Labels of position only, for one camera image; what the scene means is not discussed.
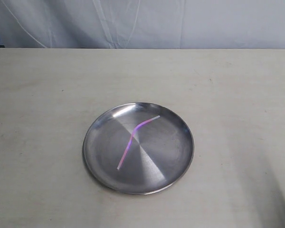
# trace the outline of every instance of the tabletop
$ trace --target tabletop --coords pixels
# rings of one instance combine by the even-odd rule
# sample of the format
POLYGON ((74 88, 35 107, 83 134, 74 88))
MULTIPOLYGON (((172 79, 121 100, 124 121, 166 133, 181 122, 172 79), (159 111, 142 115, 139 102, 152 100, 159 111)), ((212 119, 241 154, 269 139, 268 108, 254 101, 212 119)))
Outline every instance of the tabletop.
POLYGON ((285 50, 0 48, 0 228, 285 227, 285 50), (150 102, 190 127, 187 173, 149 196, 84 168, 91 123, 150 102))

